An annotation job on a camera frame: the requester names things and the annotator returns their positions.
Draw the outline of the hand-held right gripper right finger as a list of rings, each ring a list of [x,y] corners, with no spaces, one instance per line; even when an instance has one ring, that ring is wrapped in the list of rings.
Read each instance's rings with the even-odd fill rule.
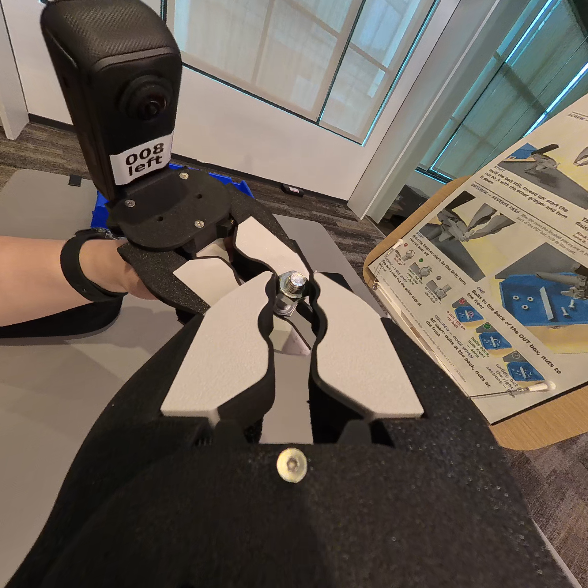
[[[315,343],[309,372],[314,443],[336,443],[349,422],[419,419],[424,408],[391,338],[394,323],[349,289],[342,276],[314,272]]]

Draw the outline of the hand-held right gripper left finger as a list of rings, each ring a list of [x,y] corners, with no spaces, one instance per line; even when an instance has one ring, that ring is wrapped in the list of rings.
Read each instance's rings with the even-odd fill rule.
[[[208,286],[210,304],[160,406],[166,417],[201,417],[215,428],[236,422],[259,443],[275,401],[276,275],[264,271],[240,285],[229,273]]]

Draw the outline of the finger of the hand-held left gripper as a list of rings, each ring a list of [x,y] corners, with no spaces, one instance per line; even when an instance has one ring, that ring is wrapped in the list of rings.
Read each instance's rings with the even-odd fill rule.
[[[229,263],[216,256],[187,261],[173,274],[210,307],[240,286],[239,279]],[[311,347],[287,319],[273,317],[270,340],[277,353],[291,356],[311,354]]]
[[[311,275],[299,254],[253,217],[238,225],[234,244],[246,259],[261,263],[278,276],[293,271]]]

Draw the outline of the silver hex bolt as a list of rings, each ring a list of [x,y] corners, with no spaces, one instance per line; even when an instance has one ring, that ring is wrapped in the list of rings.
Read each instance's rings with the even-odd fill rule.
[[[274,314],[278,317],[291,316],[308,294],[308,278],[297,271],[289,271],[277,279]]]

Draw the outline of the blue plastic bin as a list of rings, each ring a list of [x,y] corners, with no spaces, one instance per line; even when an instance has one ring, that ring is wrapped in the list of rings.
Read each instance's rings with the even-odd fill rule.
[[[209,175],[215,178],[216,180],[220,181],[224,185],[233,185],[233,187],[235,187],[238,191],[254,199],[254,195],[245,180],[237,182],[233,180],[230,176],[223,175],[218,172],[209,172]],[[97,198],[92,212],[92,221],[90,224],[90,228],[107,229],[107,198],[104,195],[102,195],[102,193],[99,190],[96,191],[96,194]]]

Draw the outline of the person's left forearm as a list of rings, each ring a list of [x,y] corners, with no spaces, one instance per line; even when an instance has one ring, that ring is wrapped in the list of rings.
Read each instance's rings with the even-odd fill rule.
[[[63,275],[64,240],[1,237],[1,326],[90,304]]]

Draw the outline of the person's left hand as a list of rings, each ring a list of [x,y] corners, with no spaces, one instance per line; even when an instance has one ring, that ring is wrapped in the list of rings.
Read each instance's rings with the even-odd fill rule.
[[[103,290],[127,293],[139,299],[156,300],[134,268],[120,255],[126,239],[91,239],[80,249],[79,264],[85,278]]]

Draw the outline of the black wristband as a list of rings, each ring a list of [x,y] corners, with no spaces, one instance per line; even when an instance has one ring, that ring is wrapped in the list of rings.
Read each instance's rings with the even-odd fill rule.
[[[91,303],[113,302],[127,295],[127,292],[112,292],[89,280],[83,273],[79,261],[82,246],[90,240],[118,240],[104,228],[89,228],[77,231],[67,240],[61,250],[60,265],[67,283]]]

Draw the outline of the large paned window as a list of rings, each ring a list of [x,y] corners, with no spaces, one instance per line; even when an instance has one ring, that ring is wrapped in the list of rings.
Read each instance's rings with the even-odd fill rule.
[[[440,1],[160,4],[189,67],[363,144]]]

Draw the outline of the printed instruction sheet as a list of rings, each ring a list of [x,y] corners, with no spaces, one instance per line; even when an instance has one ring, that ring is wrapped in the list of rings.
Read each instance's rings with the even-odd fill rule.
[[[587,383],[587,97],[443,198],[368,269],[490,424]]]

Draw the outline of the tall glass window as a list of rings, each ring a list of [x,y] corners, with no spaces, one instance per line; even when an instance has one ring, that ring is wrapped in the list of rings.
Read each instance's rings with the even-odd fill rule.
[[[587,1],[526,1],[416,168],[474,173],[587,94]]]

